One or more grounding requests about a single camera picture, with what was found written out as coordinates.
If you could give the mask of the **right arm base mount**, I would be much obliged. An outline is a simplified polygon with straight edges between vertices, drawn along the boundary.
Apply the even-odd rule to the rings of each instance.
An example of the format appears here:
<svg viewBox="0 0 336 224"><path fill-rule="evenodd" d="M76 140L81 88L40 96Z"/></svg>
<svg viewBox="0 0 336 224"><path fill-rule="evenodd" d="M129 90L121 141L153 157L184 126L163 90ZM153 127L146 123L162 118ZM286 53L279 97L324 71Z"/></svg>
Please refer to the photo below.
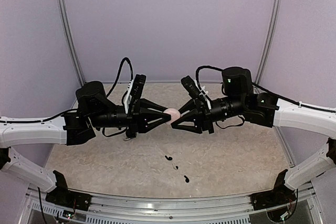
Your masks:
<svg viewBox="0 0 336 224"><path fill-rule="evenodd" d="M290 203L296 201L296 193L273 192L272 190L254 193L250 196L254 211Z"/></svg>

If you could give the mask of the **pink earbud charging case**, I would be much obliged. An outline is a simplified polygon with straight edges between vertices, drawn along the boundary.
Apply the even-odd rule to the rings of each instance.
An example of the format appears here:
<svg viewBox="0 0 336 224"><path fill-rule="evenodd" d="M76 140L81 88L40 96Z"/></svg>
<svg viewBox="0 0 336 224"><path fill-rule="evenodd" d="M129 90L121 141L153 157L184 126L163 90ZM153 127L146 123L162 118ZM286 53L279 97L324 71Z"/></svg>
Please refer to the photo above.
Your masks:
<svg viewBox="0 0 336 224"><path fill-rule="evenodd" d="M168 108L165 111L163 111L165 114L169 114L171 116L171 119L167 121L165 124L170 125L176 120L178 120L181 117L180 112L177 109L174 108Z"/></svg>

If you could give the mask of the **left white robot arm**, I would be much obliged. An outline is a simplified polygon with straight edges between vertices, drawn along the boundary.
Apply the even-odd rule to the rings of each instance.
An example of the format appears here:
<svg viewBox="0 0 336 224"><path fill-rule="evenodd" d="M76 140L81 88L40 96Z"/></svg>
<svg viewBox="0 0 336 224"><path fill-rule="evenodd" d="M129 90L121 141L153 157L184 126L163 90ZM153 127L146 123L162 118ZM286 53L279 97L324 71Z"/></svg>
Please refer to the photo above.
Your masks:
<svg viewBox="0 0 336 224"><path fill-rule="evenodd" d="M107 98L100 81L91 81L76 91L77 109L68 110L48 119L16 120L1 118L1 171L19 177L52 193L60 204L73 201L64 175L50 172L30 160L20 157L14 146L24 144L82 145L95 138L100 128L125 128L128 137L148 131L168 122L166 108L141 97L144 76L131 81L124 105L116 105Z"/></svg>

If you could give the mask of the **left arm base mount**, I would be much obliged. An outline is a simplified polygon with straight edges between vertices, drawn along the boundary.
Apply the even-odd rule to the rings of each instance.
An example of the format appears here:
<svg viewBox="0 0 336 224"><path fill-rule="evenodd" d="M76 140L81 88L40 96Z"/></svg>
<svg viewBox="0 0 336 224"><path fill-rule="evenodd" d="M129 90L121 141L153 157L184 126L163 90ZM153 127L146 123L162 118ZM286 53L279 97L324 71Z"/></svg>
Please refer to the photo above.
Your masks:
<svg viewBox="0 0 336 224"><path fill-rule="evenodd" d="M55 205L71 208L73 210L88 211L92 196L77 191L54 189L47 193L45 200Z"/></svg>

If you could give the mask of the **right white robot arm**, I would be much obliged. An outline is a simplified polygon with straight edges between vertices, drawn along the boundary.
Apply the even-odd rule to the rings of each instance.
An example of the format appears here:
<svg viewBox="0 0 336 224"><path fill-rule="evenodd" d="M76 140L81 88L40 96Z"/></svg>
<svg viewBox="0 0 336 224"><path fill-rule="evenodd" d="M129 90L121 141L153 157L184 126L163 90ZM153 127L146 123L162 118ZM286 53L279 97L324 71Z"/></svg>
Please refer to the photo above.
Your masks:
<svg viewBox="0 0 336 224"><path fill-rule="evenodd" d="M274 189L268 194L273 205L287 199L289 191L335 168L335 109L296 102L266 89L256 94L254 88L257 85L252 82L250 70L242 67L221 70L224 97L211 100L199 83L202 69L196 69L195 80L190 76L181 80L191 100L180 108L181 117L172 122L172 128L198 134L213 133L218 121L238 116L243 122L265 127L290 127L328 137L315 154L278 175Z"/></svg>

